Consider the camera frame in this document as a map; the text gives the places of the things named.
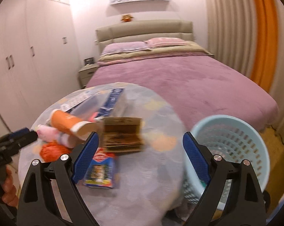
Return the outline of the person's left hand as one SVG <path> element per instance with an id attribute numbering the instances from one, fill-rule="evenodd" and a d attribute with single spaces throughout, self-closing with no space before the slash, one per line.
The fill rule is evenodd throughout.
<path id="1" fill-rule="evenodd" d="M 12 171 L 6 167 L 6 180 L 2 185 L 4 190 L 4 195 L 2 196 L 2 201 L 8 206 L 17 207 L 18 197 L 16 195 L 16 187 L 13 184 Z"/>

